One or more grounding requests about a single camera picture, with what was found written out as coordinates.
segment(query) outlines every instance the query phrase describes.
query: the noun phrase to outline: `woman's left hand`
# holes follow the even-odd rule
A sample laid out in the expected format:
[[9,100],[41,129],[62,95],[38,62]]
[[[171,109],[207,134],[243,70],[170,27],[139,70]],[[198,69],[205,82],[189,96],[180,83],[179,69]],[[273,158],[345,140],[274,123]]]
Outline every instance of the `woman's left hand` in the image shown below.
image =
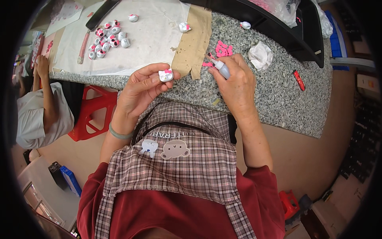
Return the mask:
[[[122,124],[122,121],[126,123],[126,120],[138,120],[138,117],[160,93],[172,88],[174,80],[180,78],[180,73],[173,70],[174,80],[165,83],[159,80],[158,74],[158,71],[164,71],[169,68],[169,64],[154,63],[135,71],[130,76],[118,99],[118,104],[113,116],[113,121],[118,120],[119,122],[118,124],[115,123],[116,127],[120,128],[121,125],[119,124]],[[128,130],[121,129],[120,131],[121,132],[117,131],[117,133],[129,133],[125,132]]]

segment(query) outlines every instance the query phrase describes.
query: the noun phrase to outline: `granite table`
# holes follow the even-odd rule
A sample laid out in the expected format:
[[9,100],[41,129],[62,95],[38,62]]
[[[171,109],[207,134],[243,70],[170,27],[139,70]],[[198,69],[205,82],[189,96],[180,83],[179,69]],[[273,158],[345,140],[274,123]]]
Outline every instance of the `granite table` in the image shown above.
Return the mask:
[[[233,53],[241,53],[256,75],[254,100],[260,121],[319,138],[324,129],[332,90],[329,39],[324,40],[324,68],[319,68],[315,62],[299,62],[274,40],[256,30],[244,30],[238,20],[229,16],[212,12],[211,26],[212,34],[207,52],[215,53],[218,40],[232,45]],[[260,72],[248,60],[249,49],[259,41],[268,45],[274,54],[270,67]],[[300,90],[292,75],[293,70],[299,72],[306,87],[305,91]],[[128,76],[84,76],[63,71],[51,72],[50,78],[119,90],[124,88],[129,79]],[[188,74],[175,81],[173,89],[160,97],[230,113],[207,67],[202,67],[200,80],[192,80]]]

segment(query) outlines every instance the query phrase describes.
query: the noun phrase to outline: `person in white shirt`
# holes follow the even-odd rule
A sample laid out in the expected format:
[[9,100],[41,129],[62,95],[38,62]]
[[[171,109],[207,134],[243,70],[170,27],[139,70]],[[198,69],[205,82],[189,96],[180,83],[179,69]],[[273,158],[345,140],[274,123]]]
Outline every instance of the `person in white shirt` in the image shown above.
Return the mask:
[[24,149],[47,146],[69,133],[78,121],[84,91],[83,84],[49,80],[45,56],[36,62],[32,92],[17,99],[16,142]]

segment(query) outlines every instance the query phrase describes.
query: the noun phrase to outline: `glue bottle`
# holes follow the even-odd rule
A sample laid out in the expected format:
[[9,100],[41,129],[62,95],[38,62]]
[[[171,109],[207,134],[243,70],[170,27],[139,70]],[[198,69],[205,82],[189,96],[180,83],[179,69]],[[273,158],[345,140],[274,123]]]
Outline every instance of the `glue bottle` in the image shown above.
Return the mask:
[[219,60],[214,60],[212,59],[209,55],[205,54],[205,56],[207,57],[207,59],[209,59],[210,61],[212,61],[214,64],[215,64],[215,67],[216,69],[219,70],[220,74],[226,79],[228,80],[228,78],[230,78],[231,74],[230,74],[230,71],[227,67],[226,64],[224,64],[223,62],[219,61]]

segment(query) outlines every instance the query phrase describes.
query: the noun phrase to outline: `red stool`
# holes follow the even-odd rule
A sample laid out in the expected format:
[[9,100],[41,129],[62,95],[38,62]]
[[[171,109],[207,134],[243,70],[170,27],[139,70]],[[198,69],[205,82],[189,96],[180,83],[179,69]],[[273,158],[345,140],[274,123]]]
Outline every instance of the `red stool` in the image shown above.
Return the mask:
[[[87,92],[93,89],[102,96],[93,99],[86,99]],[[112,120],[114,106],[117,104],[117,92],[109,92],[98,86],[87,86],[84,88],[82,96],[81,112],[77,124],[74,126],[68,135],[74,140],[87,140],[109,130],[109,124]],[[105,123],[103,129],[99,130],[94,125],[89,123],[92,118],[90,114],[96,110],[106,108]],[[95,133],[88,133],[86,126],[89,126]]]
[[298,205],[292,190],[290,190],[289,193],[281,191],[278,193],[278,196],[280,197],[281,204],[284,208],[285,220],[291,218],[300,210],[300,206]]

